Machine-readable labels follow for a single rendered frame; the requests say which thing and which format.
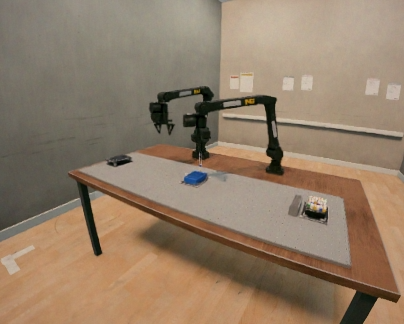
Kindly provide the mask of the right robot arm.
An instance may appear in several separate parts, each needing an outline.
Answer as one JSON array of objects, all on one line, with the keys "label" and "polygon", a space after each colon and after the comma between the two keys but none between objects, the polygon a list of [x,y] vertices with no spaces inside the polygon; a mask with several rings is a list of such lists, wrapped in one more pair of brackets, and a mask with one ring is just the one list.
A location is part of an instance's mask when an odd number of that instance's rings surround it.
[{"label": "right robot arm", "polygon": [[[176,91],[176,92],[174,92],[174,91]],[[210,90],[210,88],[208,86],[199,86],[199,87],[174,90],[174,91],[160,92],[157,95],[158,102],[150,102],[149,111],[150,111],[150,113],[152,113],[151,120],[153,121],[153,123],[157,123],[159,120],[161,120],[161,121],[168,120],[167,113],[159,113],[159,112],[168,112],[168,105],[165,105],[165,104],[169,103],[170,100],[193,96],[193,95],[200,95],[200,94],[203,95],[203,101],[211,101],[212,97],[214,97],[214,93]],[[208,96],[204,96],[204,95],[208,95]],[[164,101],[164,102],[161,102],[161,101]],[[161,117],[161,119],[160,119],[160,117]],[[204,153],[206,153],[206,154],[204,154]],[[206,151],[205,146],[204,146],[202,152],[200,149],[200,155],[205,156],[207,154],[209,154],[209,151]]]}]

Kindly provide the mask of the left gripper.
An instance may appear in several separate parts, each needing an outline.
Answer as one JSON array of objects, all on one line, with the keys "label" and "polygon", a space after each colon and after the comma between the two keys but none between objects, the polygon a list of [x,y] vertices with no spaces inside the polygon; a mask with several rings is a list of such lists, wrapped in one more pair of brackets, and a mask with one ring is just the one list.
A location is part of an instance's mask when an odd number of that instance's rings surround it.
[{"label": "left gripper", "polygon": [[[198,146],[198,150],[201,149],[201,152],[203,151],[204,146],[206,145],[207,142],[202,142],[201,137],[196,137],[195,134],[191,134],[191,137],[193,137],[194,142],[196,142]],[[194,138],[195,137],[195,138]],[[197,143],[198,142],[198,143]],[[200,149],[199,149],[200,148]]]}]

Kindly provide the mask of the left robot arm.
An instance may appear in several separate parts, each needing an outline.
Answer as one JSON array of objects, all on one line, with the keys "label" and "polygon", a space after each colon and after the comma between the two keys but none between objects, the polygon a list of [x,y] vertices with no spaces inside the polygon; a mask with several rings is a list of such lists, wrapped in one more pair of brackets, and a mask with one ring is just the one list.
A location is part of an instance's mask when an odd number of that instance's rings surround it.
[{"label": "left robot arm", "polygon": [[265,171],[277,174],[283,174],[284,168],[281,168],[282,166],[281,159],[284,156],[284,152],[281,150],[281,146],[279,146],[276,110],[275,110],[277,98],[268,95],[257,95],[257,96],[245,96],[230,99],[214,100],[214,101],[203,101],[196,103],[195,104],[195,111],[197,111],[196,113],[183,115],[183,126],[201,127],[201,128],[195,127],[195,136],[197,138],[201,137],[202,142],[208,142],[211,132],[209,131],[209,128],[206,127],[207,117],[205,117],[205,115],[207,115],[207,113],[223,109],[254,106],[258,104],[264,105],[266,112],[268,139],[269,139],[266,149],[266,155],[270,157],[272,160],[272,162],[269,164],[269,166],[267,166]]}]

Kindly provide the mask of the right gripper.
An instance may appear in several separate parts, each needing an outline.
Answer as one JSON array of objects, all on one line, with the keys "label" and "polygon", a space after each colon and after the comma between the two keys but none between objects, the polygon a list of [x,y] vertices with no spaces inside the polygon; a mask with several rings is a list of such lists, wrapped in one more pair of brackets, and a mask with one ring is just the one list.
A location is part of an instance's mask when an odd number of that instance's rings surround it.
[{"label": "right gripper", "polygon": [[[155,124],[154,124],[154,126],[155,126],[155,128],[156,128],[158,134],[160,134],[160,132],[161,132],[161,126],[162,126],[161,124],[163,124],[163,125],[167,125],[168,133],[169,133],[169,135],[171,135],[171,132],[172,132],[172,130],[173,130],[175,124],[173,124],[173,123],[172,123],[172,124],[168,124],[169,121],[170,121],[170,122],[173,122],[173,120],[166,120],[166,121],[161,121],[161,120],[159,120],[158,123],[155,123]],[[160,125],[160,126],[159,126],[159,130],[158,130],[158,127],[157,127],[158,125]],[[170,127],[171,127],[171,130],[169,130]]]}]

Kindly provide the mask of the blue grid rack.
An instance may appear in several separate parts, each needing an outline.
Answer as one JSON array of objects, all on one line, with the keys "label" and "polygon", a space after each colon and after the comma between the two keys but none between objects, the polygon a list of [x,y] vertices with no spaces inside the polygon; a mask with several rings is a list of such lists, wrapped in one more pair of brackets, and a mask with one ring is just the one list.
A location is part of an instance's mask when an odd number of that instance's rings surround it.
[{"label": "blue grid rack", "polygon": [[[196,172],[198,172],[198,175],[196,175]],[[205,173],[205,172],[193,171],[190,174],[188,174],[188,177],[184,177],[184,181],[186,181],[186,183],[190,183],[190,184],[195,183],[195,185],[197,185],[197,183],[200,183],[206,177],[207,177],[207,173]]]}]

